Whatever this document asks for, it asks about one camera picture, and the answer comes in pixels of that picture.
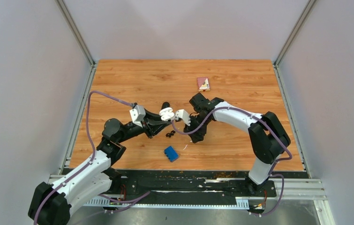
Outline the white earbud charging case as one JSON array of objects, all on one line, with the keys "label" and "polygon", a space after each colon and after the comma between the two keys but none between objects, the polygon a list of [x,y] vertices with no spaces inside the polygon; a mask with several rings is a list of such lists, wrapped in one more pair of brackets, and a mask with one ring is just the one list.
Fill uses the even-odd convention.
[{"label": "white earbud charging case", "polygon": [[171,107],[160,110],[159,115],[162,121],[172,121],[175,119],[175,113]]}]

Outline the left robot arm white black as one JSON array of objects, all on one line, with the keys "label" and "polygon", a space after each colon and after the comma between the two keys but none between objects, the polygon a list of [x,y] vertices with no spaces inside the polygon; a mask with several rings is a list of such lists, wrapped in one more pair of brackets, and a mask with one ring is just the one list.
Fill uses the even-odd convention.
[{"label": "left robot arm white black", "polygon": [[141,134],[152,138],[175,118],[171,107],[154,114],[135,105],[129,113],[131,121],[127,124],[115,118],[105,122],[100,144],[77,168],[52,184],[42,182],[36,187],[28,211],[34,224],[66,225],[79,208],[98,194],[118,193],[121,175],[111,165],[126,150],[120,143]]}]

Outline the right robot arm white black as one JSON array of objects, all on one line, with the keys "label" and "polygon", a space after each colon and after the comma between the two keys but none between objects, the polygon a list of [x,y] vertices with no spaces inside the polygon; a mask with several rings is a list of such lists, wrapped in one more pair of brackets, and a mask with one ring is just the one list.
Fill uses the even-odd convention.
[{"label": "right robot arm white black", "polygon": [[223,122],[247,132],[256,159],[249,171],[246,191],[254,196],[263,192],[264,182],[291,144],[276,114],[245,111],[218,97],[209,100],[201,93],[194,95],[189,102],[197,114],[190,116],[190,125],[186,125],[183,131],[193,143],[204,140],[211,121]]}]

